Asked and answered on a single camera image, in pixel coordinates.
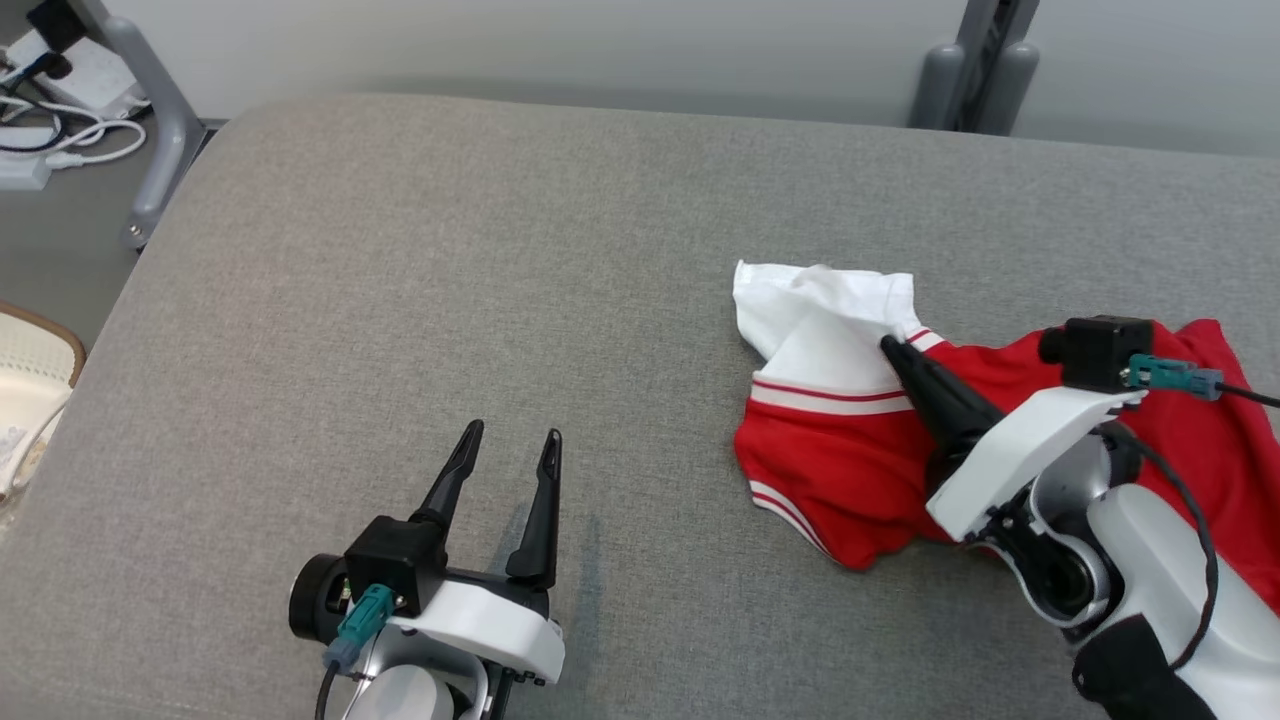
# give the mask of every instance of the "power strip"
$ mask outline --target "power strip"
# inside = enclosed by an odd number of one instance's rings
[[[49,53],[49,45],[38,32],[22,36],[5,51],[15,68],[28,68]],[[104,119],[124,119],[147,105],[146,94],[124,60],[87,37],[82,37],[63,53],[72,72],[61,78],[37,74],[32,78],[55,100],[64,105],[83,108]]]
[[[54,128],[0,127],[0,145],[6,147],[38,147],[52,137]],[[44,155],[0,151],[0,191],[45,190],[51,173]]]

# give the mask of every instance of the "teal connector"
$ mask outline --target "teal connector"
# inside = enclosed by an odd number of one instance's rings
[[[387,585],[374,583],[360,596],[347,618],[338,625],[338,637],[325,648],[324,666],[338,665],[339,675],[349,675],[360,660],[360,651],[372,639],[387,619],[396,611],[396,593]]]
[[[1197,368],[1194,363],[1156,357],[1155,355],[1134,355],[1129,359],[1129,374],[1125,384],[1148,389],[1180,389],[1201,400],[1217,400],[1222,396],[1219,383],[1222,372],[1210,368]]]

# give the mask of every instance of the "gray tablecloth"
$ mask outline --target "gray tablecloth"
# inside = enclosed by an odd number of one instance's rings
[[[558,687],[509,717],[1100,712],[995,564],[865,574],[751,506],[740,258],[916,274],[1002,343],[1220,318],[1280,386],[1280,165],[835,124],[347,96],[247,113],[179,190],[0,546],[0,717],[310,716],[285,602],[489,432],[456,565],[504,559],[564,434]]]

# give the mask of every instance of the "red and white garment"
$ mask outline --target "red and white garment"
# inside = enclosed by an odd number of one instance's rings
[[[742,337],[767,361],[735,436],[753,502],[856,570],[918,536],[948,539],[924,509],[934,443],[879,352],[883,336],[911,342],[1005,413],[1060,384],[1059,368],[1039,361],[1039,331],[992,348],[925,328],[908,274],[740,263],[733,299]],[[1216,320],[1157,324],[1155,354],[1247,386]],[[1222,559],[1280,611],[1280,445],[1262,407],[1156,391],[1123,421],[1183,475]],[[1146,464],[1138,482],[1189,519],[1158,470]]]

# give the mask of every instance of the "gray floor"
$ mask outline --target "gray floor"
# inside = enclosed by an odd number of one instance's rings
[[[0,44],[23,32],[24,12],[0,0]],[[154,120],[143,124],[155,128]],[[129,142],[128,131],[115,135],[87,154]],[[0,300],[67,325],[92,346],[137,260],[116,236],[151,154],[148,140],[123,160],[59,170],[41,192],[0,192]]]

